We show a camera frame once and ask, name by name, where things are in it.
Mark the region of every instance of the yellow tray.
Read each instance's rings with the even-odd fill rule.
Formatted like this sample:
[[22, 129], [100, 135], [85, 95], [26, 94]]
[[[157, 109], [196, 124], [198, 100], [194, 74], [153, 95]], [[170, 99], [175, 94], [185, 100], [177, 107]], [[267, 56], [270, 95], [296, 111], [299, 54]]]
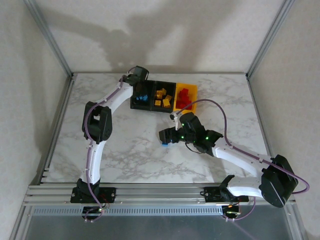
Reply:
[[[198, 87], [197, 85], [193, 85], [193, 84], [186, 84], [186, 83], [177, 83], [175, 86], [175, 94], [174, 94], [174, 105], [173, 105], [173, 111], [179, 111], [181, 110], [180, 108], [176, 108], [176, 102], [179, 98], [178, 94], [182, 89], [188, 89], [188, 97], [189, 100], [191, 102], [194, 102], [195, 100], [197, 100], [197, 93], [198, 93]], [[193, 104], [191, 110], [183, 110], [182, 114], [186, 114], [186, 113], [194, 113], [196, 114], [196, 108], [197, 108], [197, 104]]]

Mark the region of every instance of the marble table surface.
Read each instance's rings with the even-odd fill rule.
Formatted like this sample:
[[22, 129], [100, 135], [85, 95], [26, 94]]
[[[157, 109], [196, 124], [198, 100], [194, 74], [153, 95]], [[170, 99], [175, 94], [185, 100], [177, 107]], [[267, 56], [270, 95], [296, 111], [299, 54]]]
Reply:
[[[78, 180], [89, 145], [81, 130], [85, 104], [109, 93], [120, 77], [116, 73], [77, 75], [43, 182]], [[150, 74], [148, 79], [197, 85], [198, 99], [213, 99], [225, 110], [230, 140], [267, 153], [244, 74]], [[214, 104], [199, 103], [196, 115], [206, 129], [223, 133], [223, 115]], [[174, 126], [168, 113], [130, 109], [128, 99], [114, 112], [112, 123], [102, 154], [102, 183], [218, 183], [230, 174], [250, 176], [225, 160], [193, 153], [182, 142], [162, 146], [158, 132]]]

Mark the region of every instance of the yellow block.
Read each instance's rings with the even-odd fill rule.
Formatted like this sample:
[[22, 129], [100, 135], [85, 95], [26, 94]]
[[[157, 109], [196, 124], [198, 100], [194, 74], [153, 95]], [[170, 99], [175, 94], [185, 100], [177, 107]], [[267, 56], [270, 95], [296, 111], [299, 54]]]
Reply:
[[162, 91], [156, 91], [156, 99], [162, 100]]
[[170, 102], [170, 100], [172, 99], [172, 96], [167, 95], [167, 96], [165, 96], [165, 98], [164, 98], [164, 99], [168, 99], [168, 101]]
[[170, 102], [168, 99], [163, 99], [162, 101], [163, 101], [163, 106], [165, 108], [170, 108]]
[[167, 90], [165, 90], [164, 88], [162, 88], [161, 91], [162, 91], [162, 96], [166, 95]]
[[161, 100], [155, 100], [154, 105], [157, 107], [161, 107]]

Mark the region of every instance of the aluminum frame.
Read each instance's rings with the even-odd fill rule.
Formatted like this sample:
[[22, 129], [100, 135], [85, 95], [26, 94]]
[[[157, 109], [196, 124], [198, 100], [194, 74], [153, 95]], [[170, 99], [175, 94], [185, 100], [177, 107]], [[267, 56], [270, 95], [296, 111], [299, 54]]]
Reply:
[[23, 240], [26, 238], [33, 211], [33, 206], [21, 207], [9, 240]]
[[77, 79], [77, 74], [74, 74], [73, 77], [67, 77], [66, 79], [66, 85], [64, 88], [64, 93], [63, 93], [63, 99], [62, 99], [62, 105], [59, 108], [58, 115], [57, 115], [57, 120], [54, 125], [53, 133], [52, 133], [52, 138], [50, 141], [50, 145], [48, 148], [48, 151], [45, 156], [45, 160], [40, 162], [38, 169], [39, 172], [36, 174], [34, 177], [32, 184], [41, 184], [42, 183], [42, 178], [46, 176], [46, 172], [49, 171], [50, 163], [52, 160], [52, 156], [57, 144], [57, 140], [60, 134], [61, 126], [65, 117], [65, 113], [67, 110], [69, 98], [73, 89], [73, 86], [75, 84], [75, 81]]
[[[228, 205], [227, 202], [206, 203], [200, 195], [204, 187], [218, 187], [220, 183], [101, 183], [100, 187], [117, 188], [112, 205], [126, 206], [199, 206]], [[75, 183], [50, 183], [29, 186], [23, 206], [97, 206], [96, 203], [70, 203]], [[258, 205], [268, 205], [264, 199]]]
[[[263, 119], [261, 118], [261, 115], [259, 113], [258, 106], [257, 106], [256, 100], [255, 100], [255, 95], [253, 93], [249, 79], [248, 79], [247, 83], [248, 83], [250, 94], [251, 94], [251, 97], [253, 100], [254, 109], [255, 109], [255, 112], [256, 112], [256, 115], [258, 118], [258, 122], [259, 122], [259, 126], [261, 129], [263, 141], [265, 143], [265, 148], [266, 148], [267, 154], [269, 156], [274, 156], [275, 153], [273, 152], [273, 150], [269, 144], [269, 141], [268, 141], [268, 138], [266, 135], [266, 131], [263, 127], [264, 126]], [[289, 227], [291, 230], [292, 237], [295, 240], [307, 240], [308, 236], [306, 234], [305, 226], [302, 222], [300, 213], [297, 208], [296, 199], [293, 195], [291, 195], [289, 200], [290, 200], [290, 204], [285, 204], [283, 208], [284, 208], [286, 219], [288, 221], [288, 224], [289, 224]]]
[[260, 62], [262, 61], [263, 57], [265, 56], [266, 52], [268, 51], [268, 48], [270, 47], [272, 41], [274, 40], [275, 36], [277, 35], [282, 23], [286, 19], [288, 12], [292, 5], [294, 4], [295, 0], [284, 0], [278, 13], [276, 14], [275, 19], [273, 20], [273, 23], [271, 27], [269, 28], [266, 36], [263, 39], [263, 42], [256, 53], [248, 71], [247, 71], [247, 79], [250, 80], [252, 75], [257, 70]]
[[71, 78], [73, 76], [73, 73], [62, 54], [54, 36], [52, 35], [47, 21], [40, 11], [40, 8], [36, 1], [34, 0], [23, 0], [26, 7], [29, 9], [33, 19], [35, 20], [36, 24], [38, 25], [39, 29], [42, 32], [42, 35], [44, 36], [45, 40], [48, 42], [51, 50], [53, 51], [54, 55], [56, 56], [57, 60], [59, 61], [60, 65], [62, 66], [64, 72]]

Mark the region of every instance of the black tray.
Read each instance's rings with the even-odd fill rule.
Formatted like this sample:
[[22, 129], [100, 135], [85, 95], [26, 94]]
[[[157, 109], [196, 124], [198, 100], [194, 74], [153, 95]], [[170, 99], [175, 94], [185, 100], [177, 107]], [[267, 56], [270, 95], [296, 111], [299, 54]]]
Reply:
[[[162, 112], [162, 113], [172, 113], [175, 103], [175, 93], [176, 93], [176, 83], [167, 81], [154, 81], [146, 80], [143, 83], [147, 89], [148, 101], [137, 101], [133, 96], [135, 95], [135, 89], [133, 89], [133, 96], [130, 99], [130, 108], [139, 109], [146, 111]], [[164, 88], [166, 90], [166, 95], [170, 95], [172, 99], [170, 100], [170, 108], [155, 106], [156, 92]]]

